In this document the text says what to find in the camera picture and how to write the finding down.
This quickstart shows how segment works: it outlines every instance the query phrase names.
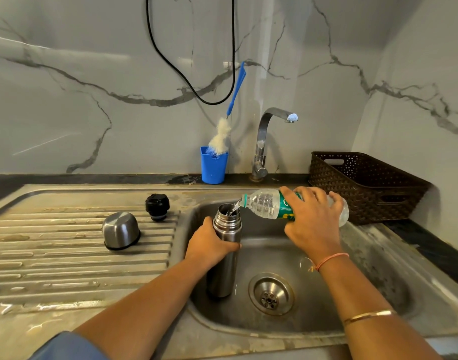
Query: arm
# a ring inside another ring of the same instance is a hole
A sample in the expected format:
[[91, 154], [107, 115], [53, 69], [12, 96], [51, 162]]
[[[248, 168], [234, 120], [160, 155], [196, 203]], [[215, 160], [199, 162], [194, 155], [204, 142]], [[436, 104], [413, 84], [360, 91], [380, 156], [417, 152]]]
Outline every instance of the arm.
[[[290, 189], [281, 192], [292, 207], [295, 221], [287, 223], [287, 236], [315, 265], [330, 255], [342, 253], [338, 221], [342, 198], [330, 192], [334, 205], [328, 207], [326, 193], [315, 187], [299, 187], [300, 200]], [[319, 272], [329, 287], [341, 321], [368, 312], [392, 309], [347, 256], [325, 262]], [[377, 316], [345, 326], [351, 355], [357, 360], [441, 360], [430, 345], [397, 315]]]
[[239, 243], [222, 241], [206, 217], [186, 258], [76, 328], [111, 360], [147, 360], [205, 273]]

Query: hand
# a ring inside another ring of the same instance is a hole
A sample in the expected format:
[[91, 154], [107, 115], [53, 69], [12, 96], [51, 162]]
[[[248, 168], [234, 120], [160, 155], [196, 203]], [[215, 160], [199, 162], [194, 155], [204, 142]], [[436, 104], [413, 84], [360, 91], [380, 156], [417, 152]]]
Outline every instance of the hand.
[[287, 187], [281, 187], [280, 191], [295, 217], [293, 222], [286, 224], [284, 232], [314, 265], [330, 255], [343, 252], [339, 241], [339, 216], [344, 203], [339, 194], [329, 192], [334, 200], [329, 207], [326, 192], [321, 188], [296, 188], [294, 191], [300, 193], [303, 200]]
[[204, 223], [189, 240], [186, 259], [200, 263], [206, 271], [220, 262], [227, 254], [241, 248], [238, 242], [222, 241], [214, 231], [212, 218], [204, 218]]

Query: black countertop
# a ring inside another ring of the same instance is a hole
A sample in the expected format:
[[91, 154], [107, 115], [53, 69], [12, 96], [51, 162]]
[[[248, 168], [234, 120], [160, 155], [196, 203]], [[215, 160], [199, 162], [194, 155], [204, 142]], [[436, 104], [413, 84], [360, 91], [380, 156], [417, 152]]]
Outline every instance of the black countertop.
[[[249, 174], [226, 174], [223, 185], [307, 186], [307, 174], [269, 174], [254, 183]], [[0, 174], [0, 199], [26, 184], [203, 184], [198, 174]], [[458, 283], [458, 251], [411, 220], [384, 224]]]

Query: ridged drainboard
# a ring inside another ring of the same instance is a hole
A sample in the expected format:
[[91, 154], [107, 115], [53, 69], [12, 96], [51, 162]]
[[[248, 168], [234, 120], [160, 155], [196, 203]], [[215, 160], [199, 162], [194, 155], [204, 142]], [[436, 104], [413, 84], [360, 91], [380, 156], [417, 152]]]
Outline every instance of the ridged drainboard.
[[[135, 215], [142, 236], [124, 251], [104, 247], [102, 222]], [[167, 268], [178, 212], [154, 223], [138, 207], [41, 208], [0, 216], [0, 315], [105, 306]]]

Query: blue sleeve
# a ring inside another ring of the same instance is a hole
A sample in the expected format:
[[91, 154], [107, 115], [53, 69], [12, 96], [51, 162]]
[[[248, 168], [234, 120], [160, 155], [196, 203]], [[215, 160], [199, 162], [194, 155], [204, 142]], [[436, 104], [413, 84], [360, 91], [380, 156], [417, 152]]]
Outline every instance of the blue sleeve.
[[108, 358], [78, 334], [61, 332], [34, 352], [29, 360], [108, 360]]

